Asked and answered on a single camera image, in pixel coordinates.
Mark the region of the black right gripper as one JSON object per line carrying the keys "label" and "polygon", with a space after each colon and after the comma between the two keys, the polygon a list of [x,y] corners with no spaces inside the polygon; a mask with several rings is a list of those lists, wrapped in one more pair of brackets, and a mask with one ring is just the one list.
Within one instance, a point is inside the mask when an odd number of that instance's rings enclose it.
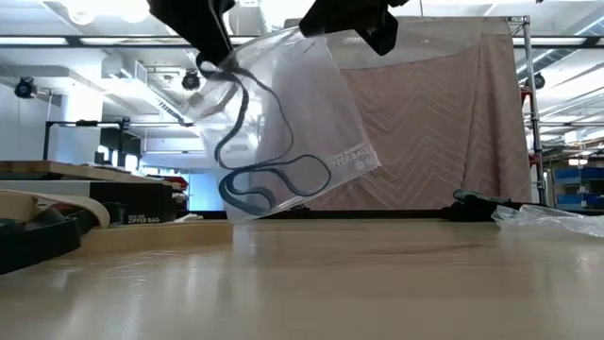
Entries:
{"label": "black right gripper", "polygon": [[363,40],[385,56],[396,44],[398,21],[389,8],[410,0],[315,0],[299,23],[305,37],[361,30]]}

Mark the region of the thin blue rubber band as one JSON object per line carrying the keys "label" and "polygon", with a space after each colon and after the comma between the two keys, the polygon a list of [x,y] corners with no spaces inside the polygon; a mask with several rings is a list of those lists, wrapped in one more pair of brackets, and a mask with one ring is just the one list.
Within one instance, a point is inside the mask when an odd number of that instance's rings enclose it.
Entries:
{"label": "thin blue rubber band", "polygon": [[[206,79],[226,81],[226,82],[232,84],[232,88],[235,90],[235,92],[238,92],[239,90],[242,91],[241,104],[240,104],[240,107],[239,107],[239,110],[237,113],[235,124],[231,128],[231,130],[226,134],[226,136],[223,137],[217,143],[217,145],[214,147],[213,156],[214,156],[214,159],[218,162],[218,164],[225,169],[233,170],[233,171],[252,170],[252,169],[261,168],[261,167],[279,166],[279,165],[289,164],[288,161],[284,161],[283,159],[285,156],[288,155],[288,153],[292,150],[292,148],[294,146],[294,133],[293,133],[292,126],[291,126],[289,120],[287,119],[287,116],[285,115],[281,101],[279,100],[277,94],[270,87],[268,87],[265,83],[260,81],[253,73],[251,73],[247,69],[240,67],[236,62],[228,65],[228,67],[226,69],[219,69],[216,67],[211,69],[210,68],[211,63],[209,63],[207,61],[203,61],[201,55],[198,55],[195,63],[196,63],[197,69],[200,72],[200,74],[203,77],[205,77]],[[275,158],[257,162],[257,163],[253,163],[253,164],[249,164],[249,165],[231,167],[231,166],[228,166],[223,161],[222,150],[234,137],[237,136],[237,134],[243,128],[243,123],[244,123],[245,117],[247,115],[247,112],[249,109],[249,103],[250,103],[250,94],[249,94],[249,91],[247,90],[247,88],[243,84],[242,77],[247,77],[247,78],[251,79],[262,90],[264,90],[268,94],[270,94],[274,98],[274,100],[277,102],[278,112],[281,116],[283,123],[285,124],[285,127],[289,130],[290,144],[282,154],[280,154],[279,156],[276,156]]]}

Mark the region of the black white zipper bag box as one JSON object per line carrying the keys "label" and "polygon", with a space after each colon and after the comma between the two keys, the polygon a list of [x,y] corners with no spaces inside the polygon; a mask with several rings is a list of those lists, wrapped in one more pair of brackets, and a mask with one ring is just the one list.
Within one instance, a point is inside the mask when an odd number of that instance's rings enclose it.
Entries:
{"label": "black white zipper bag box", "polygon": [[126,225],[169,222],[176,218],[171,186],[98,180],[0,180],[0,189],[21,192],[86,196],[99,203],[119,203]]}

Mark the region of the thick black rubber band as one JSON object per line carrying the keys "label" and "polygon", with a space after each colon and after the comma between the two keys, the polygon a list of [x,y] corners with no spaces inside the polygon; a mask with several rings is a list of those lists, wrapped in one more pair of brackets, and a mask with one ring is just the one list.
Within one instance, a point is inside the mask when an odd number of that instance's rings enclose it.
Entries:
{"label": "thick black rubber band", "polygon": [[0,275],[74,251],[80,238],[77,220],[54,208],[27,222],[0,218]]}

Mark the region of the black overhead rig bar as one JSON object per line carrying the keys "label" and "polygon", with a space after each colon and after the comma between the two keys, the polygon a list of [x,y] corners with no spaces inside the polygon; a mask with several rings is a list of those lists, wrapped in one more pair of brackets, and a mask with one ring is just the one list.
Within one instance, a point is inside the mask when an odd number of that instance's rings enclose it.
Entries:
{"label": "black overhead rig bar", "polygon": [[[537,49],[604,49],[604,36],[532,36]],[[189,49],[182,38],[168,36],[0,35],[0,48]]]}

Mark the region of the red items on workbench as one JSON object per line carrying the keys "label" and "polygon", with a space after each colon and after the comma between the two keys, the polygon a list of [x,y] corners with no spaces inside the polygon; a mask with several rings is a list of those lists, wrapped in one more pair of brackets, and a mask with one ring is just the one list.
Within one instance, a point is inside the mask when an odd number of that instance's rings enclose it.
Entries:
{"label": "red items on workbench", "polygon": [[163,182],[169,182],[174,190],[186,191],[189,183],[186,179],[180,176],[149,176],[150,179],[157,179]]}

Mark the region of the grey-backed work glove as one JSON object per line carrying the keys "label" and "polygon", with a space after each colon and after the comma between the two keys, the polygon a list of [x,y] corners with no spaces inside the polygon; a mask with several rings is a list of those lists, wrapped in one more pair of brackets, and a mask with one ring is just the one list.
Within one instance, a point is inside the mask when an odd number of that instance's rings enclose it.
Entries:
{"label": "grey-backed work glove", "polygon": [[470,200],[474,199],[494,202],[495,204],[505,204],[511,202],[511,200],[506,197],[490,196],[480,192],[466,191],[463,189],[457,189],[456,191],[454,191],[453,197],[460,202],[469,202]]}

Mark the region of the black work glove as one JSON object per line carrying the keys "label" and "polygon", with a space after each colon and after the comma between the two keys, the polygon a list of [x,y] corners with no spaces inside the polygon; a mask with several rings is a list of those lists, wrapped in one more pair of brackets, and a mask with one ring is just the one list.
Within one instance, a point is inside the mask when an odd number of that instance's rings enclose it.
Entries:
{"label": "black work glove", "polygon": [[492,214],[499,203],[491,201],[456,201],[440,210],[440,217],[452,222],[493,222]]}

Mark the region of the grey storage shelf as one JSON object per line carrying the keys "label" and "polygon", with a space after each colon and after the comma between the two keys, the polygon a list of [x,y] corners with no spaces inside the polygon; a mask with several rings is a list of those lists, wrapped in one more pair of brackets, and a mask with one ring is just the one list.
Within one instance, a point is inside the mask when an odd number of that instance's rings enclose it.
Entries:
{"label": "grey storage shelf", "polygon": [[587,147],[582,145],[557,146],[545,150],[544,166],[546,177],[546,192],[548,205],[563,211],[590,211],[570,210],[557,207],[557,195],[593,193],[604,195],[604,180],[590,181],[580,185],[556,185],[554,171],[561,168],[604,168],[604,145]]}

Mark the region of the blue storage bin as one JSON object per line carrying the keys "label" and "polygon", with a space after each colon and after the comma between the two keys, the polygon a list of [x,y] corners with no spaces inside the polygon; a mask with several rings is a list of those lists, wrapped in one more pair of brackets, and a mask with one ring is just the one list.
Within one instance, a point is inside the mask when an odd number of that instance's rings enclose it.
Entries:
{"label": "blue storage bin", "polygon": [[590,181],[603,181],[604,168],[561,168],[554,171],[556,185],[580,185]]}
{"label": "blue storage bin", "polygon": [[593,193],[557,195],[557,207],[570,210],[604,210],[604,195]]}

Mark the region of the crumpled clear plastic bag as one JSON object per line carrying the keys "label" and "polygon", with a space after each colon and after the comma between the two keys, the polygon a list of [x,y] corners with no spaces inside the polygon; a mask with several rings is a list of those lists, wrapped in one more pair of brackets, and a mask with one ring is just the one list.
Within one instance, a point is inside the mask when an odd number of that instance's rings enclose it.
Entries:
{"label": "crumpled clear plastic bag", "polygon": [[523,205],[518,210],[499,205],[491,217],[502,229],[543,227],[604,239],[604,215],[588,216],[537,205]]}

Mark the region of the black background rig frame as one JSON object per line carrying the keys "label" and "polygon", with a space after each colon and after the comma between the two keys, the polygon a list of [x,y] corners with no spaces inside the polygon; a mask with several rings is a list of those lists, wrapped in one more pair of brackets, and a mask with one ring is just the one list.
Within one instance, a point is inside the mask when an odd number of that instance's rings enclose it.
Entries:
{"label": "black background rig frame", "polygon": [[46,121],[44,128],[44,140],[43,140],[43,152],[42,159],[48,161],[49,154],[49,143],[50,143],[50,129],[53,125],[58,125],[63,128],[117,128],[119,130],[118,137],[118,151],[122,152],[124,149],[124,133],[130,128],[169,128],[169,127],[181,127],[181,128],[193,128],[194,123],[183,123],[183,122],[149,122],[149,123],[132,123],[129,120],[118,120],[118,121],[95,121],[95,120],[78,120],[74,122],[70,121]]}

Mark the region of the black aluminium table frame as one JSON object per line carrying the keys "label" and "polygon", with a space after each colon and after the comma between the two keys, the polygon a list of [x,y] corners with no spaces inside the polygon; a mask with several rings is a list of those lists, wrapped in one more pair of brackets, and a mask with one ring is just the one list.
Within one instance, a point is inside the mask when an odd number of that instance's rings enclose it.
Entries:
{"label": "black aluminium table frame", "polygon": [[[227,214],[224,211],[198,211],[176,213],[176,218],[187,214],[202,216],[210,220],[226,220]],[[604,215],[604,210],[590,211],[571,211],[588,216]],[[440,210],[411,210],[411,211],[313,211],[296,210],[279,212],[264,217],[264,219],[438,219],[449,217],[450,213]]]}

